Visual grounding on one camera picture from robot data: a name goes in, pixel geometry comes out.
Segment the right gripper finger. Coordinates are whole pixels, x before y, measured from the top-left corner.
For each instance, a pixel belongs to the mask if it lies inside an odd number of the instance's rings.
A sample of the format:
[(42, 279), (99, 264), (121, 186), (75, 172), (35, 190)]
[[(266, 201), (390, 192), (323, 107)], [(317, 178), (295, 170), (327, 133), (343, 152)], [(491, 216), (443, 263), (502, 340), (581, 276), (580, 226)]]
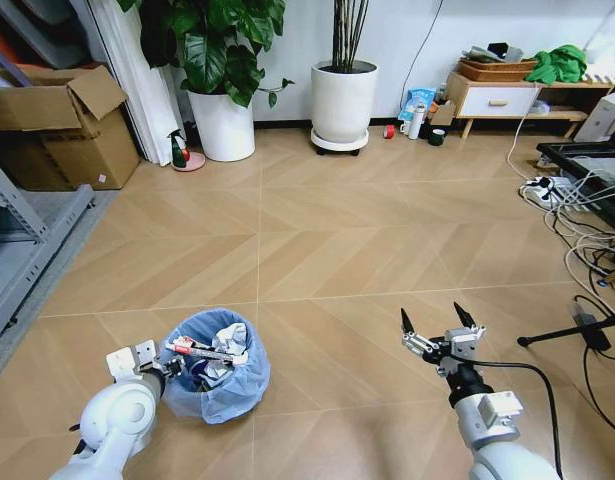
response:
[(400, 309), (402, 345), (417, 356), (432, 354), (437, 349), (437, 344), (419, 335), (413, 328), (413, 324), (404, 308)]
[(484, 325), (477, 325), (472, 315), (461, 307), (457, 302), (453, 303), (454, 309), (464, 328), (469, 329), (477, 336), (482, 336), (486, 330)]

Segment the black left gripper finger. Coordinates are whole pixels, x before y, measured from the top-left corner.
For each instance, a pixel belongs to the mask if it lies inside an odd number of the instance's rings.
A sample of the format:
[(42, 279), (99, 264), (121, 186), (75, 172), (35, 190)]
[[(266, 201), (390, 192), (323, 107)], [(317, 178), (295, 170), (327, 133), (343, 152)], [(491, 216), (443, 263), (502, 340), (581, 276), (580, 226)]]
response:
[(174, 356), (166, 361), (161, 361), (160, 359), (155, 361), (155, 369), (158, 370), (165, 378), (180, 376), (183, 371), (183, 367), (184, 359), (180, 355)]

